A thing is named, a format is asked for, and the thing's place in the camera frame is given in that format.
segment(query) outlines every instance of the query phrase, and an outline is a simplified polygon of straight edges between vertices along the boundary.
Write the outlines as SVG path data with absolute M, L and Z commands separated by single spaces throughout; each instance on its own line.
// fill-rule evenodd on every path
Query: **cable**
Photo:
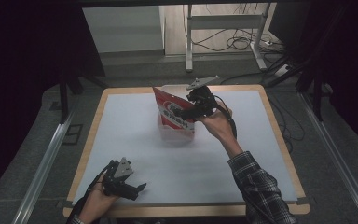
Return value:
M 221 81 L 219 83 L 219 85 L 223 85 L 223 83 L 231 80 L 231 79 L 234 79 L 234 78 L 238 78 L 238 77 L 245 77 L 245 76 L 252 76 L 252 75 L 261 75 L 261 74 L 264 74 L 264 72 L 257 72 L 257 73 L 248 73 L 248 74 L 241 74 L 241 75 L 238 75 L 238 76 L 234 76 L 234 77 L 228 77 L 226 79 L 224 79 L 223 81 Z
M 238 4 L 238 7 L 235 8 L 235 10 L 234 10 L 234 12 L 233 12 L 232 14 L 235 14 L 235 12 L 236 12 L 237 10 L 238 10 L 238 14 L 241 14 L 241 10 L 240 10 L 241 6 L 242 6 L 242 3 L 239 3 L 239 4 Z
M 233 14 L 238 10 L 239 7 L 241 7 L 241 4 L 234 10 Z M 207 8 L 207 10 L 210 12 L 210 14 L 211 14 L 211 11 L 209 10 L 208 5 L 206 5 L 206 8 Z M 187 37 L 185 5 L 182 5 L 182 14 L 183 14 L 183 26 L 184 26 L 185 36 Z M 248 34 L 248 35 L 251 35 L 251 39 L 252 39 L 252 36 L 255 36 L 255 35 L 253 35 L 253 34 L 247 32 L 247 31 L 244 31 L 244 30 L 242 30 L 242 29 L 236 29 L 234 35 L 227 40 L 227 42 L 226 42 L 227 47 L 226 47 L 226 48 L 223 48 L 223 49 L 212 49 L 212 48 L 210 48 L 210 47 L 207 47 L 207 46 L 201 44 L 202 42 L 204 42 L 204 41 L 206 41 L 206 40 L 209 40 L 209 39 L 211 39 L 212 37 L 214 37 L 214 36 L 216 36 L 216 35 L 219 35 L 219 34 L 225 32 L 225 31 L 230 31 L 230 30 L 234 30 L 234 29 L 223 29 L 223 30 L 221 30 L 221 31 L 219 31 L 219 32 L 217 32 L 217 33 L 215 33 L 215 34 L 213 34 L 213 35 L 210 35 L 209 37 L 206 37 L 205 39 L 202 39 L 201 41 L 197 41 L 197 42 L 196 42 L 196 41 L 193 41 L 193 39 L 191 39 L 191 42 L 192 42 L 192 44 L 194 44 L 194 45 L 201 46 L 201 47 L 204 47 L 204 48 L 209 49 L 209 50 L 212 50 L 212 51 L 224 51 L 224 50 L 227 50 L 227 49 L 245 50 L 245 49 L 247 49 L 247 48 L 249 47 L 251 40 L 249 40 L 249 37 L 247 37 L 247 36 L 245 36 L 245 35 L 235 36 L 235 35 L 237 34 L 237 32 L 238 32 L 239 30 L 241 30 L 243 33 L 246 33 L 246 34 Z M 270 34 L 263 34 L 263 35 L 268 35 L 268 36 L 269 36 L 269 41 L 272 39 L 272 37 L 270 36 Z M 246 46 L 245 46 L 245 47 L 237 47 L 237 46 L 236 46 L 236 43 L 239 43 L 239 42 L 240 42 L 240 43 L 246 43 Z
M 281 58 L 279 58 L 277 61 L 275 61 L 266 71 L 264 76 L 261 77 L 261 81 L 259 82 L 260 85 L 263 87 L 265 86 L 266 79 L 274 76 L 275 72 L 282 67 L 287 61 L 289 61 L 289 56 L 284 54 Z
M 278 110 L 278 113 L 280 114 L 280 116 L 281 116 L 281 118 L 282 118 L 283 124 L 280 125 L 280 126 L 283 126 L 283 130 L 281 130 L 282 137 L 283 137 L 284 142 L 285 142 L 285 143 L 288 143 L 289 146 L 290 146 L 290 147 L 288 148 L 289 153 L 292 153 L 292 151 L 293 151 L 293 145 L 292 145 L 292 143 L 291 143 L 291 141 L 290 141 L 290 131 L 289 131 L 289 136 L 286 136 L 286 135 L 285 135 L 285 132 L 288 130 L 288 129 L 287 129 L 286 118 L 284 117 L 284 115 L 283 115 L 282 111 L 280 110 L 280 108 L 277 107 L 277 106 L 275 105 L 275 103 L 274 103 L 273 101 L 271 101 L 271 99 L 270 99 L 269 97 L 268 97 L 268 100 L 271 102 L 271 104 L 272 104 L 273 106 L 275 106 L 275 108 Z
M 302 141 L 302 140 L 304 140 L 304 137 L 305 137 L 305 134 L 306 134 L 304 127 L 301 125 L 301 123 L 298 121 L 298 119 L 296 119 L 296 117 L 295 117 L 292 113 L 290 113 L 290 112 L 281 104 L 281 102 L 278 100 L 278 98 L 276 97 L 276 95 L 274 94 L 274 92 L 271 92 L 271 95 L 272 95 L 272 97 L 274 97 L 275 100 L 278 102 L 278 105 L 279 105 L 290 117 L 292 117 L 292 119 L 298 124 L 298 126 L 299 126 L 300 129 L 301 129 L 302 134 L 301 134 L 300 137 L 294 138 L 294 137 L 291 136 L 290 138 L 293 139 L 293 140 L 296 140 L 296 141 Z
M 225 106 L 225 108 L 223 108 L 220 104 L 215 103 L 216 108 L 218 110 L 220 110 L 220 112 L 222 112 L 225 115 L 226 119 L 229 122 L 229 125 L 231 126 L 231 131 L 234 134 L 234 137 L 237 139 L 237 126 L 235 125 L 235 121 L 231 117 L 231 114 L 229 113 L 229 109 L 228 109 L 226 103 L 223 101 L 222 98 L 220 98 L 220 97 L 218 97 L 216 95 L 214 95 L 214 97 L 215 98 L 217 97 L 223 103 L 223 105 Z

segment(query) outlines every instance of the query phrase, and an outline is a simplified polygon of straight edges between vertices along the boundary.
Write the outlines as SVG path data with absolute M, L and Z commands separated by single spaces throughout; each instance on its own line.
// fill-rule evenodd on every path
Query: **wire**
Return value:
M 262 85 L 263 87 L 266 85 L 265 81 L 266 79 L 274 76 L 275 72 L 282 67 L 283 64 L 285 64 L 287 61 L 289 61 L 289 56 L 284 54 L 281 58 L 279 58 L 277 61 L 275 61 L 266 71 L 264 76 L 261 77 L 261 81 L 258 83 Z
M 235 12 L 238 10 L 238 14 L 241 14 L 241 7 L 242 7 L 242 3 L 238 4 L 238 7 L 235 8 L 234 12 L 232 14 L 235 14 Z
M 282 119 L 282 122 L 283 122 L 283 124 L 280 125 L 280 126 L 283 127 L 283 130 L 281 130 L 282 137 L 283 137 L 283 140 L 284 140 L 285 143 L 290 143 L 290 144 L 289 144 L 290 147 L 288 148 L 288 150 L 289 150 L 289 153 L 292 153 L 292 151 L 293 151 L 293 145 L 292 145 L 292 143 L 291 143 L 291 141 L 290 141 L 290 136 L 289 136 L 289 137 L 288 137 L 288 136 L 285 136 L 286 130 L 288 130 L 288 129 L 287 129 L 286 118 L 284 117 L 284 115 L 283 115 L 282 111 L 280 110 L 280 108 L 277 107 L 277 106 L 275 105 L 275 103 L 274 103 L 273 101 L 271 101 L 271 99 L 270 99 L 269 97 L 268 97 L 268 100 L 269 100 L 269 101 L 271 102 L 271 104 L 278 110 L 278 113 L 279 113 L 280 116 L 281 116 L 281 119 Z
M 301 129 L 302 134 L 301 134 L 300 137 L 298 137 L 298 138 L 290 137 L 290 138 L 293 139 L 293 140 L 296 140 L 296 141 L 302 141 L 302 140 L 304 140 L 304 137 L 305 137 L 305 134 L 306 134 L 304 127 L 301 125 L 301 123 L 298 121 L 298 119 L 296 119 L 296 117 L 295 117 L 292 113 L 290 113 L 290 112 L 281 104 L 281 102 L 278 100 L 278 98 L 276 97 L 276 95 L 274 94 L 274 92 L 271 92 L 271 95 L 272 95 L 272 97 L 275 98 L 275 100 L 277 101 L 278 105 L 279 105 L 290 117 L 292 117 L 292 119 L 298 124 L 298 127 L 300 127 L 300 129 Z
M 245 77 L 245 76 L 252 76 L 252 75 L 261 75 L 264 74 L 264 72 L 257 72 L 257 73 L 248 73 L 248 74 L 241 74 L 238 76 L 234 76 L 234 77 L 228 77 L 226 79 L 224 79 L 223 81 L 220 82 L 220 85 L 223 85 L 225 82 L 234 79 L 234 78 L 238 78 L 238 77 Z
M 243 8 L 243 11 L 242 11 L 242 14 L 245 14 L 245 10 L 246 10 L 246 7 L 248 6 L 247 3 L 245 3 L 245 7 Z
M 239 6 L 234 10 L 233 14 L 234 14 L 240 7 L 241 7 L 241 4 L 239 4 Z M 206 5 L 206 8 L 207 8 L 207 10 L 210 12 L 210 14 L 211 14 L 211 11 L 209 10 L 208 5 Z M 185 31 L 185 36 L 187 37 L 185 5 L 182 5 L 182 14 L 183 14 L 183 27 L 184 27 L 184 31 Z M 245 31 L 245 30 L 242 30 L 242 29 L 236 29 L 236 30 L 235 30 L 234 35 L 227 40 L 227 42 L 226 42 L 227 47 L 226 47 L 226 48 L 223 48 L 223 49 L 212 49 L 212 48 L 210 48 L 210 47 L 208 47 L 208 46 L 205 46 L 205 45 L 201 44 L 202 42 L 205 42 L 206 40 L 209 40 L 209 39 L 211 39 L 212 37 L 214 37 L 214 36 L 216 36 L 216 35 L 219 35 L 219 34 L 225 32 L 225 31 L 232 31 L 232 30 L 234 30 L 234 29 L 223 29 L 223 30 L 221 30 L 221 31 L 219 31 L 219 32 L 217 32 L 217 33 L 215 33 L 215 34 L 213 34 L 213 35 L 210 35 L 210 36 L 206 37 L 205 39 L 202 39 L 201 41 L 197 41 L 197 42 L 196 42 L 196 41 L 193 41 L 193 39 L 191 39 L 191 43 L 194 44 L 194 45 L 201 46 L 201 47 L 203 47 L 203 48 L 212 50 L 212 51 L 224 51 L 224 50 L 227 50 L 227 49 L 237 49 L 237 50 L 245 50 L 245 49 L 247 49 L 247 48 L 249 47 L 249 45 L 250 45 L 250 42 L 252 41 L 252 37 L 253 37 L 253 36 L 255 37 L 255 35 L 253 35 L 253 34 L 247 32 L 247 31 Z M 241 30 L 243 33 L 246 33 L 246 34 L 250 35 L 250 36 L 251 36 L 251 40 L 249 39 L 249 37 L 247 37 L 247 36 L 245 36 L 245 35 L 236 36 L 236 34 L 237 34 L 237 32 L 238 32 L 239 30 Z M 272 37 L 271 37 L 270 34 L 262 34 L 262 35 L 268 35 L 268 36 L 269 36 L 269 41 L 272 40 Z M 245 43 L 246 45 L 245 45 L 244 47 L 238 47 L 238 46 L 236 45 L 236 44 L 238 44 L 238 43 Z
M 219 100 L 223 103 L 223 105 L 225 106 L 226 111 L 229 112 L 228 106 L 227 106 L 226 103 L 223 101 L 223 99 L 220 98 L 219 96 L 216 96 L 216 95 L 214 95 L 214 97 L 216 97 L 217 99 L 219 99 Z

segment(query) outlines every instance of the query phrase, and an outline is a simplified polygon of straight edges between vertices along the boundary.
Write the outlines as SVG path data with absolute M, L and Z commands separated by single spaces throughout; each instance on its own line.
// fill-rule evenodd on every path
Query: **black cable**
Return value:
M 183 20 L 184 20 L 183 25 L 184 25 L 184 29 L 185 29 L 185 35 L 187 36 L 187 33 L 186 33 L 186 23 L 185 23 L 185 6 L 184 6 L 184 5 L 183 5 Z M 313 33 L 317 34 L 321 29 L 322 29 L 322 25 L 321 25 L 319 28 L 316 28 Z M 212 49 L 212 48 L 209 48 L 209 47 L 207 47 L 207 46 L 201 44 L 202 42 L 204 42 L 204 41 L 206 41 L 206 40 L 212 38 L 213 36 L 218 35 L 218 34 L 220 34 L 220 33 L 222 33 L 222 32 L 227 31 L 227 30 L 232 30 L 232 29 L 225 29 L 225 30 L 219 31 L 219 32 L 217 32 L 216 34 L 211 35 L 211 36 L 205 38 L 204 40 L 201 40 L 201 41 L 198 41 L 198 42 L 194 42 L 193 40 L 191 40 L 191 41 L 192 41 L 192 43 L 195 44 L 195 45 L 199 45 L 199 46 L 201 46 L 201 47 L 204 47 L 204 48 L 206 48 L 206 49 L 213 50 L 213 51 L 223 51 L 223 50 L 230 49 L 230 48 L 234 48 L 234 49 L 244 49 L 244 48 L 236 48 L 235 43 L 233 43 L 233 44 L 228 44 L 229 40 L 227 41 L 227 48 L 224 48 L 224 49 Z M 241 30 L 241 31 L 243 31 L 244 33 L 250 35 L 250 40 L 253 40 L 253 37 L 255 37 L 255 35 L 253 34 L 253 29 L 252 29 L 252 32 L 251 32 L 251 33 L 247 32 L 247 31 L 245 31 L 245 30 Z M 311 41 L 311 40 L 312 40 L 311 36 L 315 36 L 315 35 L 310 35 L 310 36 L 308 36 L 308 38 L 307 38 L 305 41 L 303 41 L 300 46 L 304 46 L 305 43 Z M 276 42 L 272 42 L 272 43 L 273 43 L 273 44 L 276 44 L 276 45 L 283 45 L 283 46 L 284 46 L 284 44 L 282 44 L 282 43 L 276 43 Z M 291 51 L 298 51 L 298 49 L 302 49 L 302 48 L 300 48 L 300 46 L 294 47 Z M 260 49 L 262 52 L 274 52 L 274 53 L 280 53 L 280 54 L 285 53 L 285 51 L 283 51 L 283 50 L 267 49 L 267 48 L 262 47 L 262 46 L 258 46 L 258 47 L 259 47 L 259 49 Z
M 301 136 L 300 136 L 299 138 L 294 138 L 294 137 L 292 137 L 292 136 L 290 136 L 290 138 L 293 139 L 293 140 L 296 140 L 296 141 L 302 141 L 302 140 L 304 140 L 304 137 L 305 137 L 305 134 L 306 134 L 304 127 L 301 125 L 301 123 L 298 121 L 298 119 L 296 119 L 296 117 L 295 117 L 292 113 L 290 113 L 290 112 L 281 104 L 281 102 L 278 100 L 278 98 L 276 97 L 276 95 L 275 95 L 273 92 L 271 92 L 271 95 L 272 95 L 272 97 L 274 97 L 275 100 L 278 102 L 278 105 L 279 105 L 290 117 L 292 117 L 292 119 L 295 121 L 295 123 L 298 124 L 298 126 L 299 126 L 300 129 L 301 129 L 302 134 L 301 134 Z
M 205 4 L 206 9 L 208 10 L 209 14 L 212 15 L 212 12 L 208 8 L 208 4 Z
M 233 12 L 232 14 L 235 14 L 235 12 L 236 12 L 237 10 L 238 10 L 238 14 L 241 14 L 241 11 L 239 10 L 241 6 L 242 6 L 242 3 L 239 3 L 239 4 L 238 4 L 238 7 L 235 8 L 235 10 L 234 10 L 234 12 Z
M 245 7 L 243 8 L 242 14 L 245 14 L 245 10 L 246 10 L 247 5 L 248 5 L 248 4 L 245 3 Z
M 270 54 L 275 55 L 275 54 L 277 54 L 277 53 L 275 53 L 275 52 L 266 52 L 266 53 L 263 54 L 263 59 L 264 59 L 265 61 L 269 62 L 269 63 L 275 63 L 275 61 L 271 61 L 270 59 L 267 58 L 267 55 L 270 55 Z
M 280 116 L 281 116 L 281 118 L 282 118 L 283 124 L 280 125 L 280 126 L 283 126 L 283 130 L 281 130 L 281 133 L 282 133 L 282 137 L 283 137 L 284 142 L 289 145 L 288 151 L 289 151 L 289 154 L 290 154 L 290 153 L 292 153 L 292 151 L 293 151 L 293 144 L 292 144 L 292 142 L 290 141 L 290 135 L 291 135 L 291 133 L 290 133 L 289 129 L 287 128 L 286 118 L 284 117 L 284 115 L 283 115 L 282 111 L 280 110 L 280 108 L 277 107 L 277 106 L 275 105 L 275 103 L 274 103 L 273 101 L 271 101 L 271 99 L 270 99 L 269 97 L 268 97 L 268 100 L 269 100 L 269 101 L 271 102 L 271 104 L 278 110 L 278 113 L 280 114 Z
M 214 95 L 214 97 L 217 97 L 223 103 L 223 105 L 225 106 L 225 108 L 223 108 L 220 104 L 216 104 L 216 108 L 218 110 L 220 110 L 220 112 L 222 112 L 225 115 L 226 119 L 228 120 L 228 122 L 229 122 L 229 124 L 231 126 L 231 130 L 232 130 L 232 133 L 234 134 L 234 137 L 237 138 L 237 126 L 235 125 L 235 121 L 231 117 L 231 114 L 229 113 L 229 109 L 228 109 L 226 103 L 223 101 L 222 98 L 220 98 L 220 97 L 218 97 L 216 95 Z
M 286 64 L 287 61 L 289 61 L 289 56 L 287 54 L 284 54 L 281 58 L 275 61 L 265 72 L 264 76 L 261 77 L 261 81 L 259 82 L 259 84 L 264 87 L 266 79 L 274 76 L 275 72 L 278 71 L 278 69 L 281 68 L 282 65 Z
M 182 5 L 182 14 L 183 14 L 183 26 L 184 26 L 184 31 L 185 31 L 185 35 L 186 35 L 186 37 L 187 37 L 186 17 L 185 17 L 185 5 Z M 206 41 L 206 40 L 208 40 L 208 39 L 211 39 L 212 37 L 214 37 L 214 36 L 216 36 L 216 35 L 218 35 L 218 34 L 221 34 L 221 33 L 225 32 L 225 31 L 229 31 L 229 30 L 233 30 L 233 29 L 224 29 L 224 30 L 221 30 L 221 31 L 219 31 L 219 32 L 217 32 L 217 33 L 215 33 L 215 34 L 213 34 L 213 35 L 211 35 L 211 36 L 209 36 L 209 37 L 207 37 L 207 38 L 205 38 L 205 39 L 203 39 L 203 40 L 201 40 L 201 41 L 197 41 L 197 42 L 196 42 L 196 41 L 193 41 L 193 39 L 191 39 L 191 42 L 192 42 L 192 44 L 194 44 L 194 45 L 201 46 L 201 47 L 204 47 L 204 48 L 206 48 L 206 49 L 209 49 L 209 50 L 212 50 L 212 51 L 217 51 L 217 52 L 218 52 L 218 51 L 224 51 L 224 50 L 227 50 L 227 49 L 245 50 L 245 49 L 247 49 L 247 48 L 249 47 L 251 40 L 249 40 L 248 37 L 235 36 L 235 34 L 236 34 L 239 30 L 241 30 L 241 29 L 236 29 L 236 31 L 235 31 L 233 37 L 231 37 L 230 39 L 227 40 L 227 47 L 226 47 L 226 48 L 223 48 L 223 49 L 212 49 L 212 48 L 210 48 L 210 47 L 207 47 L 207 46 L 201 44 L 202 42 L 204 42 L 204 41 Z M 235 45 L 235 44 L 238 43 L 238 42 L 246 42 L 247 45 L 246 45 L 245 47 L 243 47 L 243 48 L 240 48 L 240 47 L 237 47 L 237 46 Z
M 260 75 L 260 74 L 264 74 L 264 72 L 257 72 L 257 73 L 248 73 L 248 74 L 241 74 L 241 75 L 238 75 L 238 76 L 234 76 L 234 77 L 228 77 L 226 79 L 224 79 L 223 81 L 221 81 L 219 84 L 220 85 L 223 85 L 223 83 L 231 80 L 231 79 L 234 79 L 234 78 L 238 78 L 238 77 L 245 77 L 245 76 L 252 76 L 252 75 Z

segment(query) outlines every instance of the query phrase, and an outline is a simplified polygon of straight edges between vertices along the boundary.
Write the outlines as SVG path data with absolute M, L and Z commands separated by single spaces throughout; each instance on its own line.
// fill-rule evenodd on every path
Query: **plaid sleeve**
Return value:
M 247 192 L 252 201 L 277 223 L 297 223 L 281 197 L 277 180 L 259 166 L 250 152 L 237 155 L 228 164 L 242 195 Z M 249 203 L 246 216 L 250 223 L 269 224 Z

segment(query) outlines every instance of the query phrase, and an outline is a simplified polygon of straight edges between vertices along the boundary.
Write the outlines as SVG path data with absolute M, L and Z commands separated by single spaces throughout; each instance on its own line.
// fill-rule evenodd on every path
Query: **wall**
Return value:
M 95 7 L 83 12 L 99 53 L 164 49 L 159 7 Z

